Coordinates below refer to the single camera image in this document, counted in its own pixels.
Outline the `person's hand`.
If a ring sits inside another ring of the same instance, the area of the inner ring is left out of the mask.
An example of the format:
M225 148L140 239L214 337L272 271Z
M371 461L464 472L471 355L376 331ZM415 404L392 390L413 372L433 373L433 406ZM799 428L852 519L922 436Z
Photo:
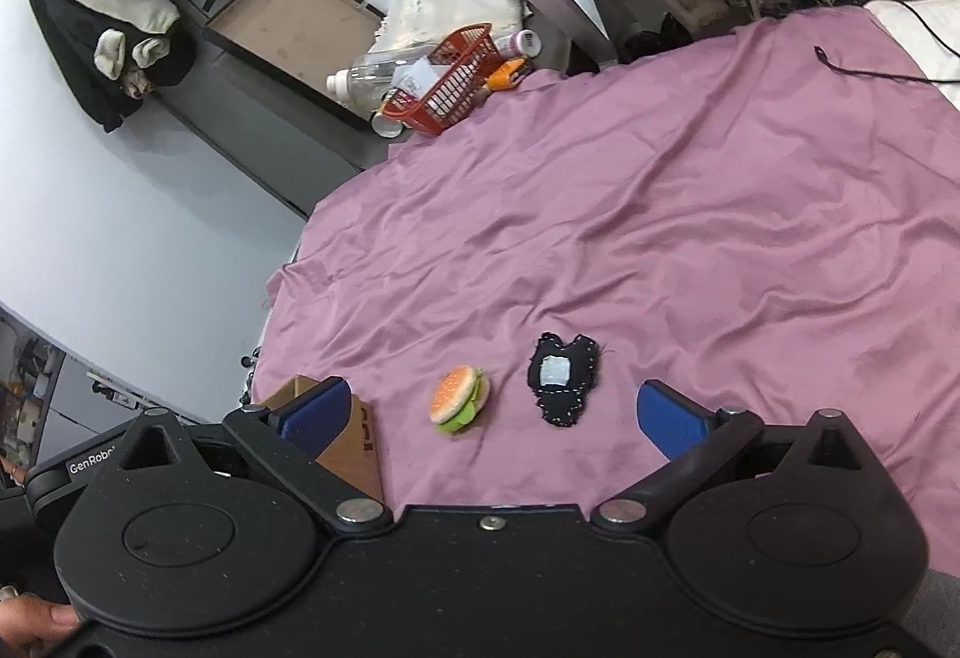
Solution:
M46 656L80 627L80 617L70 605L18 593L13 587L2 588L0 617L3 656Z

